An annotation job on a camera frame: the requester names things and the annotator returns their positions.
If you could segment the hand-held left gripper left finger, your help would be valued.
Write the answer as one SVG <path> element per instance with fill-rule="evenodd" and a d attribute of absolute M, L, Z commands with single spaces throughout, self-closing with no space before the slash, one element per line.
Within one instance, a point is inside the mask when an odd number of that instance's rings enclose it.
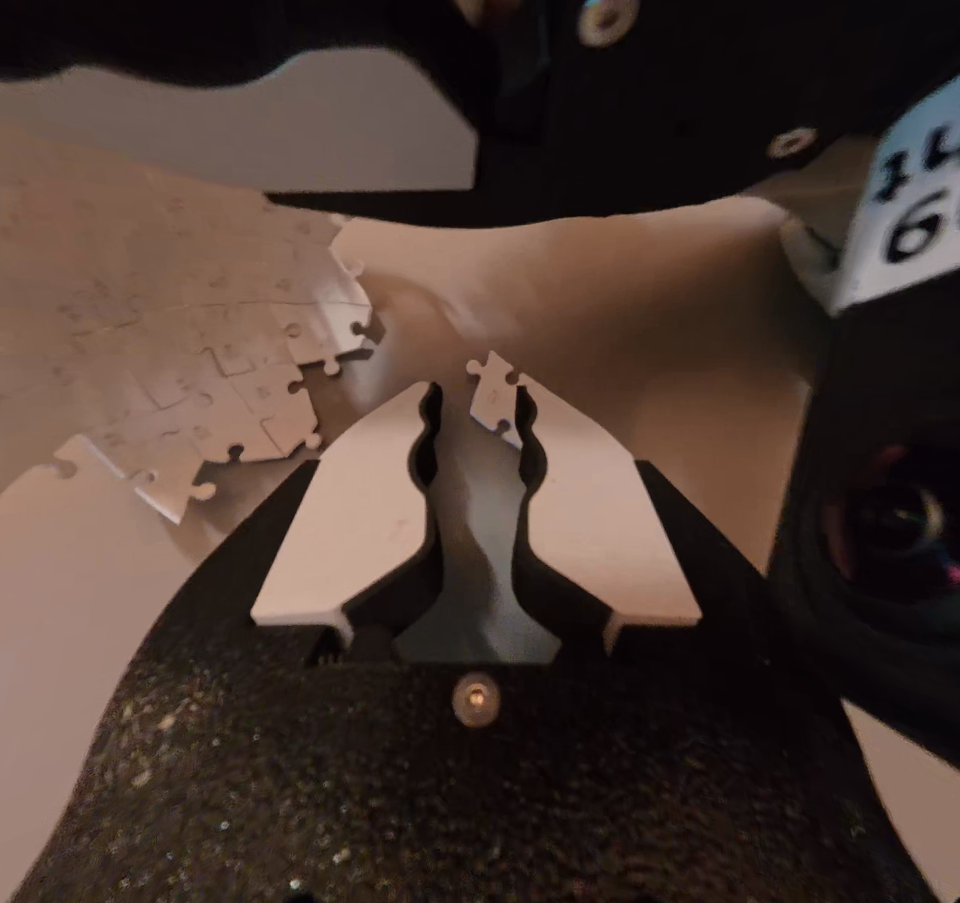
<path fill-rule="evenodd" d="M 417 381 L 324 451 L 250 609 L 258 627 L 395 640 L 435 605 L 445 566 L 428 489 L 438 383 Z"/>

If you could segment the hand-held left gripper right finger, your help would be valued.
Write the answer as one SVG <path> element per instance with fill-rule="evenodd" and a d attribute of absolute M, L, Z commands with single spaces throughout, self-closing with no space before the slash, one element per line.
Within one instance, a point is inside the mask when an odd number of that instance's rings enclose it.
<path fill-rule="evenodd" d="M 631 452 L 526 374 L 518 377 L 524 496 L 512 586 L 565 651 L 610 654 L 630 628 L 685 630 L 703 611 Z"/>

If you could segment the white puzzle piece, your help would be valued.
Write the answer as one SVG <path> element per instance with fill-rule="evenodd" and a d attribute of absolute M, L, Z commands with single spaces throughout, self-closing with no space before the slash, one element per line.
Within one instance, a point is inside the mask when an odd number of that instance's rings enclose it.
<path fill-rule="evenodd" d="M 491 349 L 483 361 L 470 359 L 465 373 L 474 383 L 469 411 L 472 419 L 513 449 L 522 450 L 516 421 L 518 371 Z"/>

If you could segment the partly built white puzzle ball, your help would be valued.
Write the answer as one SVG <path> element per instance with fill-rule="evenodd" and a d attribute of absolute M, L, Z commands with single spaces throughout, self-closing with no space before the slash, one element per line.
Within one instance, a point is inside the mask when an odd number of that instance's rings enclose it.
<path fill-rule="evenodd" d="M 80 435 L 179 524 L 204 465 L 320 449 L 303 368 L 338 375 L 373 313 L 348 217 L 7 122 L 1 204 L 3 489 Z"/>

